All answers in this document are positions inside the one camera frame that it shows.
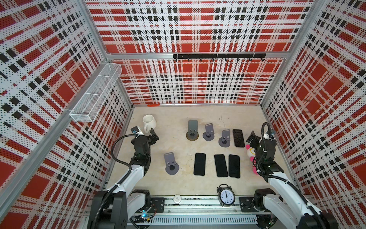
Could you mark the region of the black phone green edge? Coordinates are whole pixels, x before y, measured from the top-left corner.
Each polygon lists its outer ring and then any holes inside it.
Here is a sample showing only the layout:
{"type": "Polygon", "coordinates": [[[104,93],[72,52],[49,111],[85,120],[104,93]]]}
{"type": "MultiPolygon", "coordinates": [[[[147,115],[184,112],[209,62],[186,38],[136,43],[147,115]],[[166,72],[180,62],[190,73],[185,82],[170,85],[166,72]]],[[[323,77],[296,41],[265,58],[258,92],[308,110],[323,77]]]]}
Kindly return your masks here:
{"type": "Polygon", "coordinates": [[[245,140],[241,129],[233,129],[234,146],[237,148],[244,148],[245,140]]]}

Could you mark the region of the black phone stand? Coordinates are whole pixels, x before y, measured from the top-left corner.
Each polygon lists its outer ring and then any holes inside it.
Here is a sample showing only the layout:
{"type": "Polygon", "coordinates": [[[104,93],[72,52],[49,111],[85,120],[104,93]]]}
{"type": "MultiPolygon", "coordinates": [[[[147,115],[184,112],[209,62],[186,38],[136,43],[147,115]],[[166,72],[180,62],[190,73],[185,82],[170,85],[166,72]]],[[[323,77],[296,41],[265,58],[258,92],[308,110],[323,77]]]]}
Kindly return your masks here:
{"type": "Polygon", "coordinates": [[[240,178],[240,156],[238,155],[229,155],[229,169],[228,169],[229,177],[240,178]]]}

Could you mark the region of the black phone purple edge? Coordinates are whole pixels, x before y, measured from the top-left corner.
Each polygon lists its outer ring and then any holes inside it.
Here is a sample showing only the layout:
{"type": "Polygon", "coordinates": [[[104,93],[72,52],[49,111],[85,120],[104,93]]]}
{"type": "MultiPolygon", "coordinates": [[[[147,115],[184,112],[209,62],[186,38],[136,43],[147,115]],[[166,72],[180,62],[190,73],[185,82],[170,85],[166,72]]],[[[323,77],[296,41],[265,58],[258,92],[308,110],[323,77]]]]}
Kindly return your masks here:
{"type": "Polygon", "coordinates": [[[228,177],[226,158],[223,154],[214,155],[216,174],[218,177],[228,177]]]}

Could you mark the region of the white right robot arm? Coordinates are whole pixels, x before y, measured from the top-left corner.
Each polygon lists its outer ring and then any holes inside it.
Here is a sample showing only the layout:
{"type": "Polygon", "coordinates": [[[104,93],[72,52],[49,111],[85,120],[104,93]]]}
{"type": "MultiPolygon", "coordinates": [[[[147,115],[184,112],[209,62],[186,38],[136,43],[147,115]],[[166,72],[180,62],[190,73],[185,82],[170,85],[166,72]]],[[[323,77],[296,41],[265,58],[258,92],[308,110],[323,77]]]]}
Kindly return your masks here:
{"type": "Polygon", "coordinates": [[[306,198],[275,162],[277,142],[273,131],[261,136],[252,132],[247,142],[255,153],[255,171],[271,186],[256,190],[252,205],[257,211],[270,211],[288,229],[338,228],[335,217],[306,198]]]}

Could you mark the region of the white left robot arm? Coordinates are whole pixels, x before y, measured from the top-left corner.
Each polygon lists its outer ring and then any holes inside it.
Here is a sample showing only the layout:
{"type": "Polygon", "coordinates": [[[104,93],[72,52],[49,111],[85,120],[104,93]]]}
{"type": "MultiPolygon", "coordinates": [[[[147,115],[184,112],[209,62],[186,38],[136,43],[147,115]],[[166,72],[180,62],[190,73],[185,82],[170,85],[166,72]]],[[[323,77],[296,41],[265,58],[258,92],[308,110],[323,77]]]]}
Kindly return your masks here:
{"type": "Polygon", "coordinates": [[[159,137],[153,128],[150,135],[144,135],[140,134],[135,126],[131,134],[121,136],[113,143],[112,159],[127,166],[128,170],[112,187],[94,195],[87,228],[125,229],[128,220],[136,211],[150,207],[150,192],[133,188],[146,175],[151,164],[151,145],[158,140],[159,137]],[[131,144],[135,150],[129,163],[119,160],[114,153],[117,143],[126,137],[133,138],[131,144]]]}

